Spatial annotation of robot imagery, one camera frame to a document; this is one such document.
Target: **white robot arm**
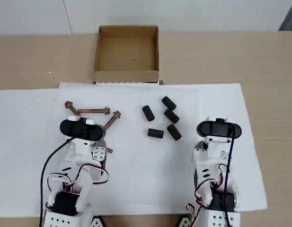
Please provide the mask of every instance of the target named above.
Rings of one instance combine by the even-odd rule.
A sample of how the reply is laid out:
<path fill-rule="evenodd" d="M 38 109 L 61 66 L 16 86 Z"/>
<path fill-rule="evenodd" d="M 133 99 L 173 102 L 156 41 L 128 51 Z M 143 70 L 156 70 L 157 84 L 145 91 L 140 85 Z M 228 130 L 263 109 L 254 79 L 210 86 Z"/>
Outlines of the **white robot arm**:
<path fill-rule="evenodd" d="M 72 139 L 59 171 L 48 176 L 50 193 L 43 226 L 103 227 L 103 220 L 93 217 L 88 198 L 92 185 L 103 184 L 109 178 L 105 170 L 106 129 L 80 116 L 70 116 L 60 129 L 66 139 Z"/>
<path fill-rule="evenodd" d="M 187 205 L 192 219 L 184 217 L 179 227 L 239 227 L 240 214 L 235 212 L 236 192 L 231 173 L 231 152 L 241 128 L 224 119 L 200 123 L 197 133 L 204 139 L 193 149 L 195 198 L 199 209 Z"/>

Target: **wooden table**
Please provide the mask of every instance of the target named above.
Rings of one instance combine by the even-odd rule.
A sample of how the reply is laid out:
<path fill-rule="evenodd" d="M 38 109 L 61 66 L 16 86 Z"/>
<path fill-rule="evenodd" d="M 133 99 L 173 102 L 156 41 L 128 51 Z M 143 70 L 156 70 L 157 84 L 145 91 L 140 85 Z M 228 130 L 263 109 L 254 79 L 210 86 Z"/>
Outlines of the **wooden table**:
<path fill-rule="evenodd" d="M 243 213 L 241 226 L 292 227 L 292 32 L 160 33 L 159 39 L 166 84 L 242 84 L 268 209 Z M 0 89 L 90 83 L 95 45 L 96 35 L 0 37 Z M 172 227 L 178 215 L 104 219 L 108 227 Z M 0 227 L 37 223 L 0 218 Z"/>

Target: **copper bolt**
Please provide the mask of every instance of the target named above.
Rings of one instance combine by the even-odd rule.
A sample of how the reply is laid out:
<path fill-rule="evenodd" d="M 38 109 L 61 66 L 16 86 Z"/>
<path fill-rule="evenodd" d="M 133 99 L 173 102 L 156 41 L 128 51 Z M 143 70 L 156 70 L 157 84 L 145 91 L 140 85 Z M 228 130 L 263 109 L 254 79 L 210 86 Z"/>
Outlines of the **copper bolt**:
<path fill-rule="evenodd" d="M 115 111 L 113 113 L 113 116 L 110 118 L 110 120 L 105 124 L 104 129 L 108 129 L 113 124 L 113 122 L 115 122 L 117 118 L 121 117 L 121 115 L 122 114 L 119 111 Z"/>
<path fill-rule="evenodd" d="M 113 153 L 113 150 L 111 148 L 107 148 L 107 152 L 112 154 Z"/>
<path fill-rule="evenodd" d="M 105 107 L 104 109 L 79 109 L 79 113 L 102 113 L 105 115 L 110 114 L 110 108 Z"/>
<path fill-rule="evenodd" d="M 70 101 L 65 102 L 66 109 L 70 109 L 71 112 L 76 116 L 81 116 L 79 112 L 73 107 L 73 103 Z"/>

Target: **screw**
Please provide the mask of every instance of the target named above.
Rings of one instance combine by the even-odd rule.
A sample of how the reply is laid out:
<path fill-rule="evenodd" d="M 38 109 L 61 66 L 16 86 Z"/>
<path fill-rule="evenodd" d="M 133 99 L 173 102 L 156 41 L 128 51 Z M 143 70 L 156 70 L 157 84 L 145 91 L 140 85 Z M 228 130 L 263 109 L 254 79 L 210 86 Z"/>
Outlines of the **screw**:
<path fill-rule="evenodd" d="M 121 115 L 122 114 L 119 111 L 115 111 L 110 120 L 105 124 L 104 129 L 108 129 L 117 118 L 121 117 Z"/>
<path fill-rule="evenodd" d="M 107 152 L 112 154 L 113 153 L 113 150 L 111 148 L 107 148 Z"/>
<path fill-rule="evenodd" d="M 67 101 L 65 102 L 66 109 L 70 109 L 71 112 L 76 116 L 81 116 L 80 113 L 73 107 L 73 102 Z"/>
<path fill-rule="evenodd" d="M 110 114 L 110 108 L 105 107 L 104 109 L 79 109 L 79 113 L 102 113 L 105 115 Z"/>

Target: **cardboard box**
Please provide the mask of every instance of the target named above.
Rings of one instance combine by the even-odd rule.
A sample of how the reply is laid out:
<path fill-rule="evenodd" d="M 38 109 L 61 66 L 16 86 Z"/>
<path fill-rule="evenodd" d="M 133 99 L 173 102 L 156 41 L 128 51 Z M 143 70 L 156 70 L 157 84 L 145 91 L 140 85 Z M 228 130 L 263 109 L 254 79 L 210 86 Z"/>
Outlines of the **cardboard box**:
<path fill-rule="evenodd" d="M 96 82 L 159 80 L 157 26 L 100 26 L 95 57 Z"/>

